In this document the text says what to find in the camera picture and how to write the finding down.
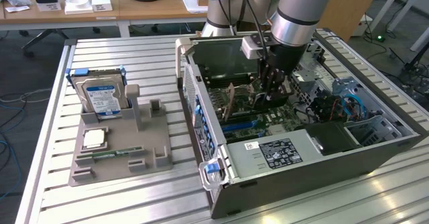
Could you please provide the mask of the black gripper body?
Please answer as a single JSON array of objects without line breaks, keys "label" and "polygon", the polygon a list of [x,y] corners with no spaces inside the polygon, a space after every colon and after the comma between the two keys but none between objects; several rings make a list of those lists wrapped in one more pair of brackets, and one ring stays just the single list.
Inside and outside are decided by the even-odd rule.
[{"label": "black gripper body", "polygon": [[296,47],[287,45],[271,46],[268,49],[268,65],[282,71],[292,71],[299,64],[306,48],[306,44]]}]

